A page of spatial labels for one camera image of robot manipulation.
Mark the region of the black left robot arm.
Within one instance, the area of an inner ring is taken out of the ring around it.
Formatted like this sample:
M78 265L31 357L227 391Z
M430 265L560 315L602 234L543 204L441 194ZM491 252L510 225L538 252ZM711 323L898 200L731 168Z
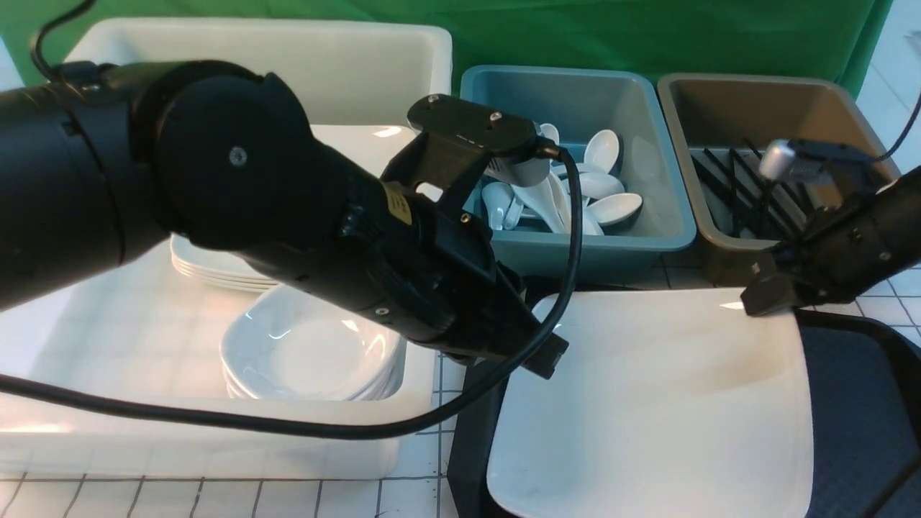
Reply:
M69 63L2 94L2 309L138 259L171 234L455 358L549 379L542 332L463 209L493 160L543 150L529 121L446 94L375 177L322 143L274 73L224 61Z

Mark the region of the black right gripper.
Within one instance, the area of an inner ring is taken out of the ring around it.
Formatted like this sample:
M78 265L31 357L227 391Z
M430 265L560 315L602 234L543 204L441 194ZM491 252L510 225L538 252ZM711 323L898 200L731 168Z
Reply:
M762 250L741 293L747 315L848 303L875 284L875 220L868 210L826 209L794 239Z

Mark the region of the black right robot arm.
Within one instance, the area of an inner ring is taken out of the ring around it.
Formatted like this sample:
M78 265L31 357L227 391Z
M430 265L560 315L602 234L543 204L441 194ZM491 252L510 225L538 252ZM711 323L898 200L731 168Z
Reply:
M741 292L747 315L855 301L918 265L920 171L813 214L802 233L763 250Z

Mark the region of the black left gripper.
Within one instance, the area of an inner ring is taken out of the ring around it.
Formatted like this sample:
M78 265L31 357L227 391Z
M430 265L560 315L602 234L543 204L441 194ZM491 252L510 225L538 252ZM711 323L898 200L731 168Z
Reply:
M541 332L483 223L397 183L300 183L287 190L287 282L415 344L506 360L550 379L568 347Z

